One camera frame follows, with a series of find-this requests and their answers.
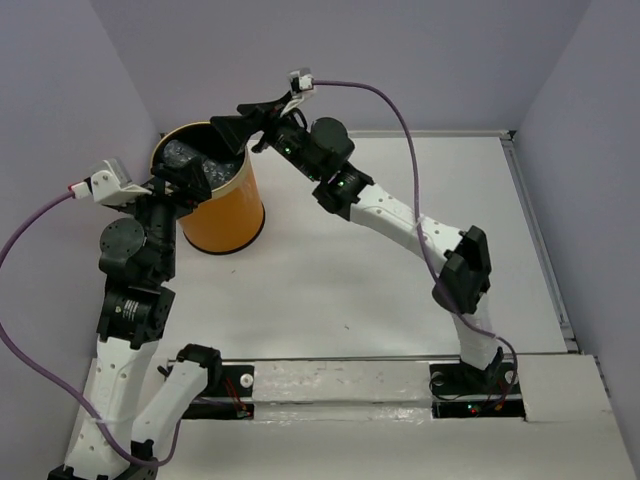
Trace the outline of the clear plastic bottle blue cap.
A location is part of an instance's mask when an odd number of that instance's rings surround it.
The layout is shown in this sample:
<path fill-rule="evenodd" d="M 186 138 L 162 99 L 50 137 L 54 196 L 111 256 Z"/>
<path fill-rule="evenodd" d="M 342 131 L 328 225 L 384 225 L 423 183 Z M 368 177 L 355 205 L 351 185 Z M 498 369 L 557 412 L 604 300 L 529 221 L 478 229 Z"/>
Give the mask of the clear plastic bottle blue cap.
<path fill-rule="evenodd" d="M 241 161 L 219 162 L 212 159 L 203 161 L 202 169 L 211 190 L 227 185 L 240 171 Z"/>

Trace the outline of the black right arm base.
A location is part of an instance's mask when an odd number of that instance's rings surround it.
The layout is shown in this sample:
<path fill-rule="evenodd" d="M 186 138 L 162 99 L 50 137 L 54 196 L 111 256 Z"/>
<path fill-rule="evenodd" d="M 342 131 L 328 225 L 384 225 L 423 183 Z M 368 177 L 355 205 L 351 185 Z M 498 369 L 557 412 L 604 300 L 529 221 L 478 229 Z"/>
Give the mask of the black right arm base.
<path fill-rule="evenodd" d="M 428 388 L 434 419 L 526 417 L 514 364 L 501 347 L 485 370 L 462 361 L 431 364 Z"/>

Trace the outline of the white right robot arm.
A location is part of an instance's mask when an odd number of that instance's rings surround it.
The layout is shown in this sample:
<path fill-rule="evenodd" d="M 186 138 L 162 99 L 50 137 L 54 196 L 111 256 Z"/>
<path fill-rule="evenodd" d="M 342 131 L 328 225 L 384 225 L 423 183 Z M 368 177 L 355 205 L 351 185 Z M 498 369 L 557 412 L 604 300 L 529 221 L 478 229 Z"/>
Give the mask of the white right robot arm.
<path fill-rule="evenodd" d="M 497 378 L 492 363 L 501 350 L 485 322 L 483 296 L 491 262 L 485 233 L 476 226 L 460 230 L 423 216 L 388 193 L 350 162 L 355 144 L 338 120 L 322 117 L 308 124 L 299 106 L 304 97 L 287 93 L 268 102 L 240 104 L 229 116 L 213 116 L 211 126 L 227 150 L 274 149 L 316 187 L 312 194 L 328 213 L 390 239 L 426 263 L 434 280 L 434 301 L 448 311 L 460 345 L 462 384 L 482 392 Z"/>

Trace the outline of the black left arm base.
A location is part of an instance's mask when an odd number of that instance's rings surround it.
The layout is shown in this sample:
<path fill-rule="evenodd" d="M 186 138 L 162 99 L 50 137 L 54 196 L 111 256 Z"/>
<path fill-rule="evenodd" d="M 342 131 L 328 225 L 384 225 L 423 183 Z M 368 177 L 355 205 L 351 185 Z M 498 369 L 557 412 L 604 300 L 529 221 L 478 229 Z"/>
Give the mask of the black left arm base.
<path fill-rule="evenodd" d="M 255 367 L 224 363 L 219 382 L 209 383 L 182 415 L 184 420 L 252 420 Z"/>

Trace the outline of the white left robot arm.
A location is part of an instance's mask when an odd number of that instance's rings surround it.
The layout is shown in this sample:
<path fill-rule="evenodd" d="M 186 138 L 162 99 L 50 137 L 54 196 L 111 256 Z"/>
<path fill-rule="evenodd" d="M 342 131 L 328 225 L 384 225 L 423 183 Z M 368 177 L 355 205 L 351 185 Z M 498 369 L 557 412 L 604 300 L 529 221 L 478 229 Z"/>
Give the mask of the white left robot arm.
<path fill-rule="evenodd" d="M 195 157 L 161 162 L 135 184 L 122 163 L 108 159 L 73 187 L 121 212 L 100 236 L 98 267 L 106 276 L 97 326 L 97 356 L 89 408 L 64 463 L 52 479 L 151 479 L 162 443 L 200 394 L 221 383 L 218 350 L 197 344 L 181 349 L 160 390 L 138 407 L 143 381 L 163 337 L 175 294 L 176 225 L 210 199 L 211 188 Z"/>

